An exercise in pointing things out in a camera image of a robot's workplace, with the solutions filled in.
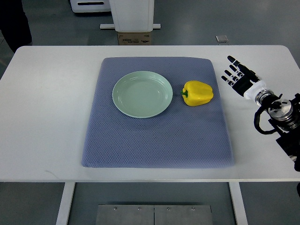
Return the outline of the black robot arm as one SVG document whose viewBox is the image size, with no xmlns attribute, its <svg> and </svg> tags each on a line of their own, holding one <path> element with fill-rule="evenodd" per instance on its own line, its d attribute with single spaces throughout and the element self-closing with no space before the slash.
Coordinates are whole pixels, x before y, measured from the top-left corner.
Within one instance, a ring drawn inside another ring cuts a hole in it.
<svg viewBox="0 0 300 225">
<path fill-rule="evenodd" d="M 271 90 L 258 92 L 255 102 L 260 106 L 254 115 L 254 127 L 263 135 L 278 133 L 276 140 L 286 155 L 294 162 L 295 171 L 300 171 L 300 95 L 295 94 L 292 100 L 276 96 Z M 272 130 L 260 127 L 260 117 L 266 112 Z"/>
</svg>

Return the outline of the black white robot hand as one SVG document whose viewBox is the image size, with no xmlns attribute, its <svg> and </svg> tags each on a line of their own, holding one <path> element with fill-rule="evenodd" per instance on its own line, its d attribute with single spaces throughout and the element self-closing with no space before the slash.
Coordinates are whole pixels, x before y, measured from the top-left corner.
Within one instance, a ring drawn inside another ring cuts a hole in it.
<svg viewBox="0 0 300 225">
<path fill-rule="evenodd" d="M 227 59 L 231 63 L 229 65 L 231 72 L 225 70 L 225 75 L 221 78 L 240 96 L 255 101 L 258 93 L 266 89 L 266 83 L 234 57 L 228 56 Z"/>
</svg>

